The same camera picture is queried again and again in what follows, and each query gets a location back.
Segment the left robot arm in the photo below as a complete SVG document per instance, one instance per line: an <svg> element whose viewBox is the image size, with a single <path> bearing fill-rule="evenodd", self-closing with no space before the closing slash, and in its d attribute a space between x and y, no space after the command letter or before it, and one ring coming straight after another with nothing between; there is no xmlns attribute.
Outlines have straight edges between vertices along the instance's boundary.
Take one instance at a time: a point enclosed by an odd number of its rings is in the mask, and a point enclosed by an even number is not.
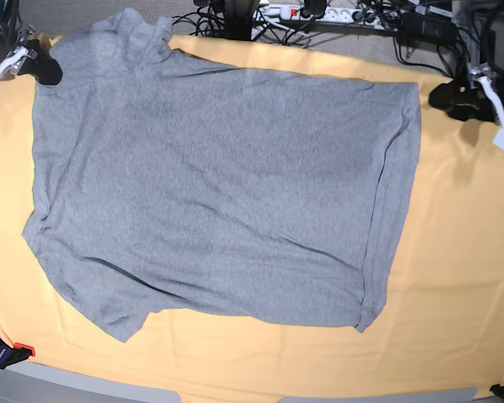
<svg viewBox="0 0 504 403"><path fill-rule="evenodd" d="M504 127L504 1L462 1L452 22L461 41L454 78L431 91L428 103L450 118Z"/></svg>

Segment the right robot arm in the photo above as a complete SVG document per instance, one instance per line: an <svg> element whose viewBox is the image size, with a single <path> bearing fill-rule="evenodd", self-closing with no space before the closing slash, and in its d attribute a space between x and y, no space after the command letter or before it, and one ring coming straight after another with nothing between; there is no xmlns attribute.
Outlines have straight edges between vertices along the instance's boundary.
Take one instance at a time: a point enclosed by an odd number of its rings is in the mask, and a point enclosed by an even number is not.
<svg viewBox="0 0 504 403"><path fill-rule="evenodd" d="M58 85L63 76L50 44L35 35L35 29L20 16L18 1L0 1L0 81L13 76L32 76L46 86Z"/></svg>

